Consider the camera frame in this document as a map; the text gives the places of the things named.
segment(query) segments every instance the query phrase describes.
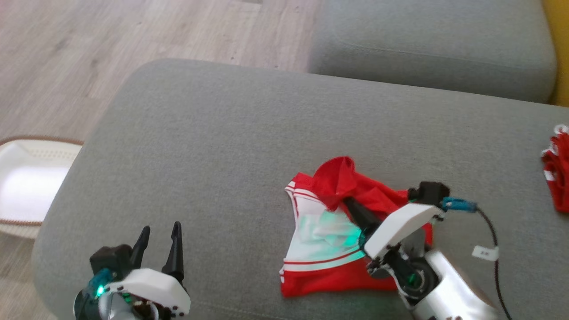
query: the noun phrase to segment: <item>red cloth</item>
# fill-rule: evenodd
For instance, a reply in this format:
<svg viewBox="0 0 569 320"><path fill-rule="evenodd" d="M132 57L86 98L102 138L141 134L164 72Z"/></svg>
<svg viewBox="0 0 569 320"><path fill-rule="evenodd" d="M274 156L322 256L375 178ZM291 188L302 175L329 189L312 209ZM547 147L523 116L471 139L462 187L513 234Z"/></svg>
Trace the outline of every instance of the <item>red cloth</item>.
<svg viewBox="0 0 569 320"><path fill-rule="evenodd" d="M354 169L354 162L349 157L334 158L324 163L316 171L314 177L298 174L287 187L287 192L291 195L297 219L299 211L302 210L297 200L308 203L305 204L305 208L314 206L306 200L315 200L320 203L320 210L324 210L326 206L331 212L342 212L337 211L340 206L340 209L346 212L341 201L352 196L372 210L380 219L407 204L407 191L394 191L380 182L357 173ZM296 231L299 231L302 226L297 221ZM423 228L426 233L426 242L432 244L431 225L426 224ZM297 245L296 251L302 251L302 245L295 244ZM344 256L335 256L323 261L309 259L302 262L291 262L285 259L281 270L282 295L294 297L313 292L397 289L392 278L381 280L371 278L366 268L369 258L364 257L357 247L354 249L355 253L350 251ZM356 260L349 259L357 254L359 255ZM349 259L348 262L343 264L339 262L346 258Z"/></svg>
<svg viewBox="0 0 569 320"><path fill-rule="evenodd" d="M569 134L558 126L551 137L550 148L542 153L543 171L551 191L555 209L569 213Z"/></svg>
<svg viewBox="0 0 569 320"><path fill-rule="evenodd" d="M351 196L383 220L408 202L406 190L394 191L381 182L357 173L350 157L326 161L314 173L312 182L312 192L330 210L340 206L347 212L342 200ZM427 223L423 229L426 243L432 245L432 225Z"/></svg>

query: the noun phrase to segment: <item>red fabric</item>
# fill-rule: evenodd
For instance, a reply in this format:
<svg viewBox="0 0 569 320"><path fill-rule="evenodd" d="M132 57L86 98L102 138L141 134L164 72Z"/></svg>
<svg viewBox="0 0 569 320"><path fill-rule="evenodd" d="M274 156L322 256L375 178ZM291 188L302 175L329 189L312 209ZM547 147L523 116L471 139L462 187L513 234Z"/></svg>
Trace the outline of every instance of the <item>red fabric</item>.
<svg viewBox="0 0 569 320"><path fill-rule="evenodd" d="M551 137L551 147L543 153L544 171L553 175L547 185L551 191L555 209L562 213L569 213L569 135L561 132Z"/></svg>
<svg viewBox="0 0 569 320"><path fill-rule="evenodd" d="M407 204L407 191L394 191L383 183L356 172L350 157L338 157L326 161L314 173L310 189L330 210L340 206L347 212L342 200L351 196L366 208L384 219L393 211ZM432 245L432 225L423 226L426 243Z"/></svg>
<svg viewBox="0 0 569 320"><path fill-rule="evenodd" d="M349 157L334 158L318 168L314 177L299 173L293 180L295 188L316 194L329 210L343 206L341 201L352 196L372 210L380 219L407 204L407 191L394 191L355 171ZM423 226L426 242L432 244L432 226ZM392 278L373 279L368 275L369 258L364 257L334 268L316 271L287 271L282 276L284 297L304 296L313 292L334 292L353 289L396 290Z"/></svg>
<svg viewBox="0 0 569 320"><path fill-rule="evenodd" d="M355 289L396 290L393 279L377 280L369 276L368 259L363 258L335 268L293 272L283 271L283 297L305 296L313 292L334 292Z"/></svg>

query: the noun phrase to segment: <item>black cable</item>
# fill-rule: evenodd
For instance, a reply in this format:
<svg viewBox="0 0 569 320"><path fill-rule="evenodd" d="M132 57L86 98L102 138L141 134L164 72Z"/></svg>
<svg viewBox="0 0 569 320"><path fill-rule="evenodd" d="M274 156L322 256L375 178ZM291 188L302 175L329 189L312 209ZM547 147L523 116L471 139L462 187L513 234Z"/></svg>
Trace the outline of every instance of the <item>black cable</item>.
<svg viewBox="0 0 569 320"><path fill-rule="evenodd" d="M482 209L480 209L479 207L476 207L476 212L478 212L480 216L482 216L484 221L486 221L486 224L488 225L488 228L490 228L490 232L492 233L492 240L494 241L494 247L497 248L498 238L496 237L496 230L494 229L494 226L492 225L490 218L488 218L488 216L486 216L484 211L482 211ZM506 304L504 303L504 298L502 298L502 290L500 289L500 279L498 277L498 260L499 259L496 259L496 261L494 262L494 281L496 283L496 292L498 293L498 299L500 300L500 305L502 305L502 310L506 314L508 320L512 320L512 317L508 312L508 308L506 308Z"/></svg>

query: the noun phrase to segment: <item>sofa cushion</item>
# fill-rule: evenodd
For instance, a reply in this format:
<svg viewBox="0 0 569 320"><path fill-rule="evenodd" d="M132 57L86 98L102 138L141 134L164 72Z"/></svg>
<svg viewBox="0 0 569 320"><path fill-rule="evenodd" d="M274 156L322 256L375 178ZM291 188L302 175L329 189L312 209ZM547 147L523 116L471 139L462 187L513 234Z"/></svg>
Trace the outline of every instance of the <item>sofa cushion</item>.
<svg viewBox="0 0 569 320"><path fill-rule="evenodd" d="M350 155L396 190L444 181L478 201L500 242L514 319L558 319L569 286L569 220L558 215L540 151L569 109L437 89L161 60L136 71L87 139L40 230L35 286L59 319L92 277L101 246L152 228L143 266L166 262L182 223L190 318L408 319L395 292L283 299L279 270L294 232L285 187L300 171ZM482 218L435 226L434 246L498 305Z"/></svg>
<svg viewBox="0 0 569 320"><path fill-rule="evenodd" d="M309 70L546 102L556 62L540 0L325 0Z"/></svg>

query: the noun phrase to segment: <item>robotic arm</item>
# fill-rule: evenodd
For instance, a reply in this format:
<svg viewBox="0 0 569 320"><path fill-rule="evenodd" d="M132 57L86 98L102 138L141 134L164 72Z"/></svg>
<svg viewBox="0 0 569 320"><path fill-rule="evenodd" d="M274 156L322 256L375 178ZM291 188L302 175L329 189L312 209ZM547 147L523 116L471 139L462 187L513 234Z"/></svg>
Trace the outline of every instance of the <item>robotic arm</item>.
<svg viewBox="0 0 569 320"><path fill-rule="evenodd" d="M411 203L379 221L353 198L344 200L353 221L362 229L360 248L372 259L368 272L381 270L395 279L399 295L415 320L494 320L496 309L484 293L437 250L410 257L402 241L432 219L442 221L449 208L474 212L475 204L449 198L449 189L422 182L409 192Z"/></svg>
<svg viewBox="0 0 569 320"><path fill-rule="evenodd" d="M141 269L150 227L134 247L102 247L91 256L94 277L75 298L77 320L170 320L189 313L190 299L182 285L182 225L172 230L172 247L162 272Z"/></svg>

